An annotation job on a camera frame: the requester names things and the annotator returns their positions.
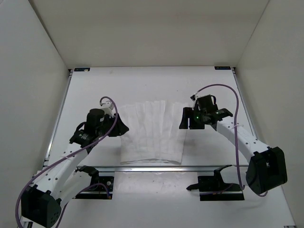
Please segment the white pleated skirt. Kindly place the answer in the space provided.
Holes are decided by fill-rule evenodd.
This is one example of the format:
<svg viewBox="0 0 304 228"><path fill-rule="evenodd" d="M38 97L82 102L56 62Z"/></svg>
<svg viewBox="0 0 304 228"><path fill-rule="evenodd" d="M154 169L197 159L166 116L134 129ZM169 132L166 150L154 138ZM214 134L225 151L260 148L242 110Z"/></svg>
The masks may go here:
<svg viewBox="0 0 304 228"><path fill-rule="evenodd" d="M129 131L121 136L121 163L181 164L186 130L179 129L187 103L146 101L119 108Z"/></svg>

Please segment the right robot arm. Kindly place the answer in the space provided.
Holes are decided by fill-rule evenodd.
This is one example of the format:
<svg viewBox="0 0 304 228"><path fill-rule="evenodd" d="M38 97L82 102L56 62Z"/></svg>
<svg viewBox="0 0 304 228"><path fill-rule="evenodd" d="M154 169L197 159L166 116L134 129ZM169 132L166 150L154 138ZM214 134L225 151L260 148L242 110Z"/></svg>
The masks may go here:
<svg viewBox="0 0 304 228"><path fill-rule="evenodd" d="M184 107L179 128L203 130L210 125L227 138L242 153L247 167L225 165L213 172L213 177L202 183L192 184L187 190L213 187L215 193L228 189L232 184L248 186L255 194L267 191L287 182L284 152L279 147L270 147L251 135L235 120L228 109L219 109L213 95L191 97L193 107Z"/></svg>

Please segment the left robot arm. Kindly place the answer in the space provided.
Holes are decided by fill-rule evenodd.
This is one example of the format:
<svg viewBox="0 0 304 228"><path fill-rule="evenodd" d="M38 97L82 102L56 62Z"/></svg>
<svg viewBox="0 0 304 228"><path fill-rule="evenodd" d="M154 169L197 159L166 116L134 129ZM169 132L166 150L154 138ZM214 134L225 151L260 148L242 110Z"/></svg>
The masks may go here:
<svg viewBox="0 0 304 228"><path fill-rule="evenodd" d="M78 167L79 163L101 139L119 137L128 131L112 108L91 109L86 121L76 127L62 157L37 173L22 190L16 204L21 207L21 215L45 228L55 226L72 198L85 188L99 185L97 169Z"/></svg>

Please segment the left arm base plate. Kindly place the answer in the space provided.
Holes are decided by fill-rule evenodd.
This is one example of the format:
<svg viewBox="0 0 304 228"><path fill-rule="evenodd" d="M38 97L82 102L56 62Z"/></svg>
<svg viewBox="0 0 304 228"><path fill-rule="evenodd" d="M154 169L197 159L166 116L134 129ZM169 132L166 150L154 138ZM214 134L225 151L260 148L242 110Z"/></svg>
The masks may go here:
<svg viewBox="0 0 304 228"><path fill-rule="evenodd" d="M89 186L79 192L75 199L111 200L113 197L114 176L100 176L99 171L92 166L82 166L76 173L86 173L91 178Z"/></svg>

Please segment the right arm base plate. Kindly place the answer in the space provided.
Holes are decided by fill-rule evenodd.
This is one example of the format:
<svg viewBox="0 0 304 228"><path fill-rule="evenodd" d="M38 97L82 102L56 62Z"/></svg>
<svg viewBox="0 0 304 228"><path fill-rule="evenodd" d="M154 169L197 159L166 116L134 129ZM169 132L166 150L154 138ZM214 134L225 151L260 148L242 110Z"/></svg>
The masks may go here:
<svg viewBox="0 0 304 228"><path fill-rule="evenodd" d="M198 182L189 185L186 190L199 191L200 201L243 201L243 191L237 183L225 183L221 172L232 165L225 165L213 171L213 175L200 175Z"/></svg>

